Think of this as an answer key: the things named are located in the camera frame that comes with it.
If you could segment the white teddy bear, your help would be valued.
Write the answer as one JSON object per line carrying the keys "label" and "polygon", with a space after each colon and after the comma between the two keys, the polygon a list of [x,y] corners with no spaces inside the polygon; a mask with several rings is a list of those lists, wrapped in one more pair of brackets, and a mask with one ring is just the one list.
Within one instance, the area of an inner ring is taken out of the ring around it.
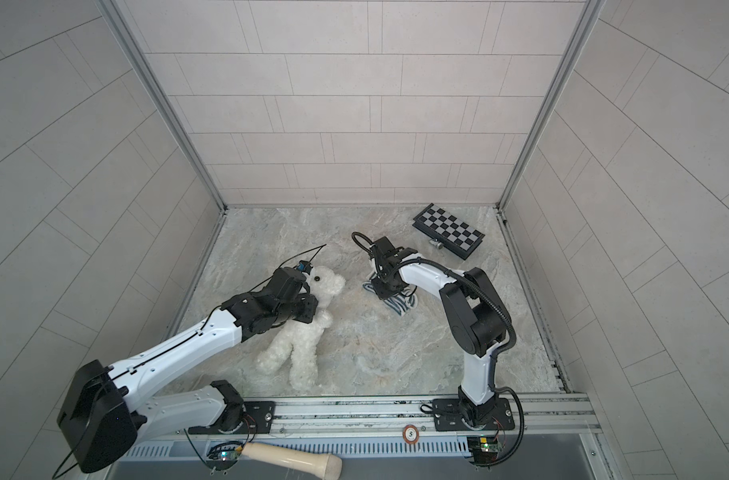
{"label": "white teddy bear", "polygon": [[310,274],[310,293],[318,299],[314,319],[310,323],[288,320],[268,348],[256,356],[256,370],[272,375],[290,359],[290,386],[298,392],[310,392],[318,380],[318,344],[324,330],[334,323],[328,308],[344,286],[342,275],[324,265],[316,266]]}

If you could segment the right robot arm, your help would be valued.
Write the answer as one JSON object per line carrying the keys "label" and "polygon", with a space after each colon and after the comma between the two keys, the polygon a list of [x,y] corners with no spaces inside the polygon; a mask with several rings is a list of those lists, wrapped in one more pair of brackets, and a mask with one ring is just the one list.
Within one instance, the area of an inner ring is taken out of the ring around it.
{"label": "right robot arm", "polygon": [[504,392],[496,386],[498,356],[512,349],[517,334],[511,316],[484,270],[452,270],[386,237],[375,241],[358,232],[352,240],[368,253],[380,299],[415,286],[440,299],[454,340],[464,351],[464,376],[456,414],[472,429],[490,425],[512,430],[515,422]]}

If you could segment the blue white striped sweater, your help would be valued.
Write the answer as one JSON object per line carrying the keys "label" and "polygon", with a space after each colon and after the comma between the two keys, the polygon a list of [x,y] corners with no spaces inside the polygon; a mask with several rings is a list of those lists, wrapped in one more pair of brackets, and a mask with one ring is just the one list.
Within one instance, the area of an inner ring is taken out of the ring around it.
{"label": "blue white striped sweater", "polygon": [[[362,284],[362,288],[364,290],[375,294],[376,290],[374,288],[372,280],[376,277],[375,274],[372,274],[364,284]],[[393,297],[390,297],[388,299],[383,300],[383,303],[390,308],[390,310],[394,311],[398,316],[404,317],[407,315],[412,309],[416,308],[418,306],[418,296],[415,292],[409,293],[404,290],[403,292],[399,293],[398,295],[395,295]]]}

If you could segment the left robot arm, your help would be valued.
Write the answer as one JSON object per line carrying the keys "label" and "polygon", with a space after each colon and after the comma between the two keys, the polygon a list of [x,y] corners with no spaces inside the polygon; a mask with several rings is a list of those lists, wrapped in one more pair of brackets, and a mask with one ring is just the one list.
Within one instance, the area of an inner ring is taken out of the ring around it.
{"label": "left robot arm", "polygon": [[226,380],[183,394],[158,392],[204,360],[274,326],[312,323],[318,309],[312,288],[319,281],[308,261],[280,267],[261,290],[232,296],[182,333],[113,364],[94,360],[78,368],[56,418],[76,468],[98,472],[134,444],[176,430],[230,433],[244,426],[244,399]]}

